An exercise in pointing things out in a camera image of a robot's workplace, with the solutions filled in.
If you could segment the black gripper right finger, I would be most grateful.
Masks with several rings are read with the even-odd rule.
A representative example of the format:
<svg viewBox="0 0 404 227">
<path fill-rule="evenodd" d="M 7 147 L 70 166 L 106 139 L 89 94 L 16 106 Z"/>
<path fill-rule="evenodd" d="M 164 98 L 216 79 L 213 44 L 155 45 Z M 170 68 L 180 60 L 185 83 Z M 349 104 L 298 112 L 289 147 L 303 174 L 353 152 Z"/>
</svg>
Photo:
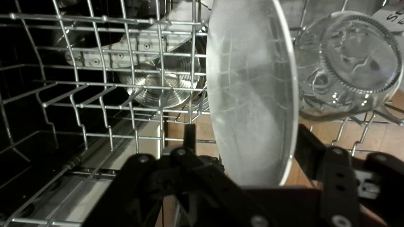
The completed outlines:
<svg viewBox="0 0 404 227">
<path fill-rule="evenodd" d="M 319 178 L 324 150 L 325 145 L 305 125 L 299 123 L 294 157 L 309 179 Z"/>
</svg>

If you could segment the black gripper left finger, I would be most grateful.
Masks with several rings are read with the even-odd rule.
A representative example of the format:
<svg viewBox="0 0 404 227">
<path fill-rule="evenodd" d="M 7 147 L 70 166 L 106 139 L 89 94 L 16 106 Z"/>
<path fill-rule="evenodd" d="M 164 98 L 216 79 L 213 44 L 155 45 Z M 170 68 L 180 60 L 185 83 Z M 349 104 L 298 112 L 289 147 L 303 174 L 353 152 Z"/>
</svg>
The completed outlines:
<svg viewBox="0 0 404 227">
<path fill-rule="evenodd" d="M 183 145 L 190 150 L 195 150 L 195 125 L 188 123 L 184 126 Z"/>
</svg>

